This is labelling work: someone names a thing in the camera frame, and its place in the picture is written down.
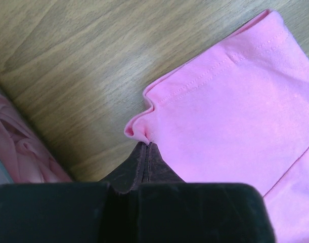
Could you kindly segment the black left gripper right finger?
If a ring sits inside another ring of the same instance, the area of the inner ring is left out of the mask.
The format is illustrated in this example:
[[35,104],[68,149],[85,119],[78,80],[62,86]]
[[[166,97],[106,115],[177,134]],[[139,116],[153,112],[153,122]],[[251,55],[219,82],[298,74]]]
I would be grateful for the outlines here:
[[155,144],[142,153],[134,185],[134,242],[272,242],[257,190],[243,183],[185,183]]

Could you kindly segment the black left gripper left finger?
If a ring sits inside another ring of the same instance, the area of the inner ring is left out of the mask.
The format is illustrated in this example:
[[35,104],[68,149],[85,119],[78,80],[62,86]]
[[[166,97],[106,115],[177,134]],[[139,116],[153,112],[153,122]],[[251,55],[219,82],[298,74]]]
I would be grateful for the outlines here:
[[0,185],[0,242],[133,242],[128,201],[146,149],[99,182]]

